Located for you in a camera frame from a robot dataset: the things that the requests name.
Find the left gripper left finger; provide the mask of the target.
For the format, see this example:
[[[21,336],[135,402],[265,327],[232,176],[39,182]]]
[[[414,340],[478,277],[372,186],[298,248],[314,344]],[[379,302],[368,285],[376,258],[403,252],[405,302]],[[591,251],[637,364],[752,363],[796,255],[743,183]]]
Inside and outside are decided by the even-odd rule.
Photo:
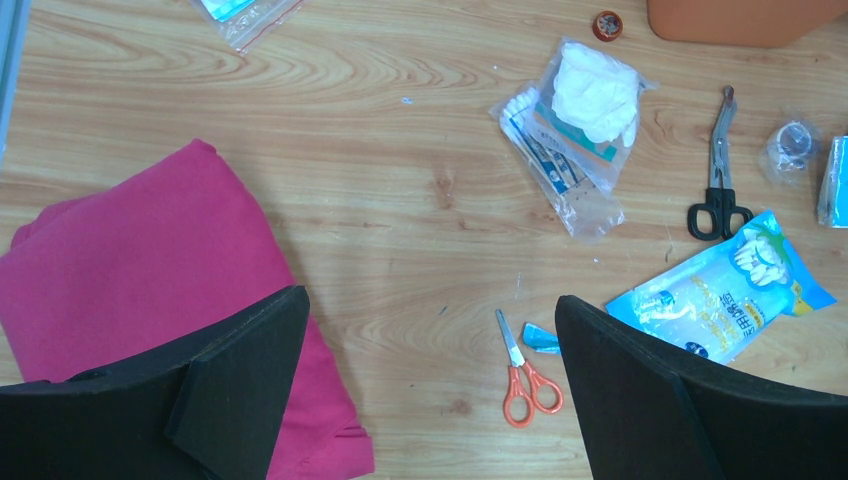
[[[305,339],[291,286],[57,383],[1,390],[5,479],[263,479]]]

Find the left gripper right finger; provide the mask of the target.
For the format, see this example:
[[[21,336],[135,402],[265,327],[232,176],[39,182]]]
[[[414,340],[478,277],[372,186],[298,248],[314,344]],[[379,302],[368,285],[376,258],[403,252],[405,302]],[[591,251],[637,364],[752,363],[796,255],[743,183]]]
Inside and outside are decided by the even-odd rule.
[[[597,479],[843,479],[847,399],[729,368],[574,295],[555,326]]]

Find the blue cotton swab bag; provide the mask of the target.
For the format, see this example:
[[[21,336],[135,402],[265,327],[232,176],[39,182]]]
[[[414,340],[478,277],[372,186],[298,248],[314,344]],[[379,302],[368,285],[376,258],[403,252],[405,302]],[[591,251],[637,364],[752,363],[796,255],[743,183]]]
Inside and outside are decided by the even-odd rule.
[[[605,309],[643,333],[726,364],[780,315],[799,317],[835,301],[766,211]]]

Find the teal bandage packet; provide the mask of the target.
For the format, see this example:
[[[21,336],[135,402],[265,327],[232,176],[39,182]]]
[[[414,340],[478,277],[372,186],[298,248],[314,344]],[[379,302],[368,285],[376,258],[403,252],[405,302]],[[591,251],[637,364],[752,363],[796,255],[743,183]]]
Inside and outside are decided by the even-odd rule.
[[[829,228],[847,228],[847,136],[834,137],[821,182],[818,222]]]

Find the bag with white gauze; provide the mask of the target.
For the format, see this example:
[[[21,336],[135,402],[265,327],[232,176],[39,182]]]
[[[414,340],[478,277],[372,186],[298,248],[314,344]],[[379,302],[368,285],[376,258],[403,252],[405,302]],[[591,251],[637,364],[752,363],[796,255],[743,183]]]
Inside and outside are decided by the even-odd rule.
[[[656,82],[617,58],[565,37],[542,76],[491,108],[556,216],[594,243],[625,221],[614,196]]]

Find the orange medicine box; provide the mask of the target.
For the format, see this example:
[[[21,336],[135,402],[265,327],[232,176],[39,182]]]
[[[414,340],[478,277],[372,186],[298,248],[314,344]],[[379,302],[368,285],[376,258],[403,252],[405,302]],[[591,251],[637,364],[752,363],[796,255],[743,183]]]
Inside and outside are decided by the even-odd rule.
[[[648,0],[665,40],[742,47],[787,46],[847,13],[842,0]]]

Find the small orange scissors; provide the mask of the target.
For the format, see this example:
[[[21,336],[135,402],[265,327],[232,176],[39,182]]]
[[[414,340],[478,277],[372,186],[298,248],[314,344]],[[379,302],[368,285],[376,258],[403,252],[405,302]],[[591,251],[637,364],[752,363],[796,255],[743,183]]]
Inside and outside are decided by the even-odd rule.
[[[526,428],[533,421],[537,411],[553,415],[564,406],[564,394],[559,385],[542,375],[523,355],[515,336],[501,309],[495,310],[495,317],[501,331],[509,356],[508,386],[503,400],[503,416],[514,428]],[[525,414],[518,418],[513,414],[513,403],[523,400]]]

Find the blue foil sachet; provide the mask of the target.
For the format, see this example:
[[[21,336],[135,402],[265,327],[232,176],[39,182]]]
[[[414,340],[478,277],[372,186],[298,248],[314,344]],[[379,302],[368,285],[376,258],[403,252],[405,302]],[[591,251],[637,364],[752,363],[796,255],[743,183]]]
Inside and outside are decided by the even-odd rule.
[[[527,322],[523,327],[521,338],[528,348],[537,353],[561,354],[558,336],[536,324]]]

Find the pink folded cloth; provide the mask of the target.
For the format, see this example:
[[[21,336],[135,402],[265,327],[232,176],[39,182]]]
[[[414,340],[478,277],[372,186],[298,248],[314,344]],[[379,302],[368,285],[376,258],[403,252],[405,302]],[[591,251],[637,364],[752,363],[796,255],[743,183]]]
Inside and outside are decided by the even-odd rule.
[[[211,145],[195,140],[21,227],[1,258],[1,324],[21,383],[57,383],[291,286],[299,285],[258,202]],[[372,440],[309,311],[263,479],[349,479],[374,468]]]

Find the black bandage scissors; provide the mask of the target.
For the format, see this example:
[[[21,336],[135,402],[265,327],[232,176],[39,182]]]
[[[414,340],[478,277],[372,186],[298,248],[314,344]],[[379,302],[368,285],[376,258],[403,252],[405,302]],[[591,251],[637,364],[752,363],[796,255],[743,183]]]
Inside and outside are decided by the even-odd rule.
[[[735,90],[723,89],[723,100],[711,132],[709,179],[705,200],[687,211],[687,228],[698,240],[727,240],[734,235],[732,219],[739,216],[745,225],[754,217],[750,209],[736,203],[729,160],[728,133],[737,111]]]

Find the small clear bag left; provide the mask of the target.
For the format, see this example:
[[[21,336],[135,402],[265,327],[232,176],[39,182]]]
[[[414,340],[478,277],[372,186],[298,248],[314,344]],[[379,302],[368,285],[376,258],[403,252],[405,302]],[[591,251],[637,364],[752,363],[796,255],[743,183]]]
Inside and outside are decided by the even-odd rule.
[[[296,14],[305,0],[206,1],[192,0],[224,41],[244,56],[266,35]]]

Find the small brown round tin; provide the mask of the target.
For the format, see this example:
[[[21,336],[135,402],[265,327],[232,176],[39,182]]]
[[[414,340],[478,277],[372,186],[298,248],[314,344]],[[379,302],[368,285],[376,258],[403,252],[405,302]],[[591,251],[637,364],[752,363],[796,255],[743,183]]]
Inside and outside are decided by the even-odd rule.
[[[623,20],[614,11],[601,11],[595,16],[592,22],[593,34],[602,42],[612,42],[618,39],[622,35],[623,30]]]

